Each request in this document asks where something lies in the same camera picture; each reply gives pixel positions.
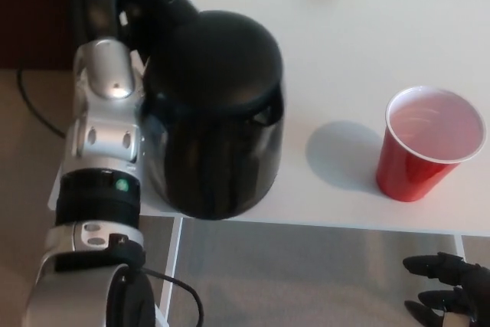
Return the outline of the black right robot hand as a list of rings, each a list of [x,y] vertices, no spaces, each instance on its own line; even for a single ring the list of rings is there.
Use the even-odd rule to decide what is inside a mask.
[[[404,302],[408,313],[419,324],[442,326],[445,316],[437,314],[441,311],[469,318],[467,326],[489,325],[489,268],[443,252],[407,257],[403,266],[413,275],[451,287],[424,291],[418,294],[417,301]]]

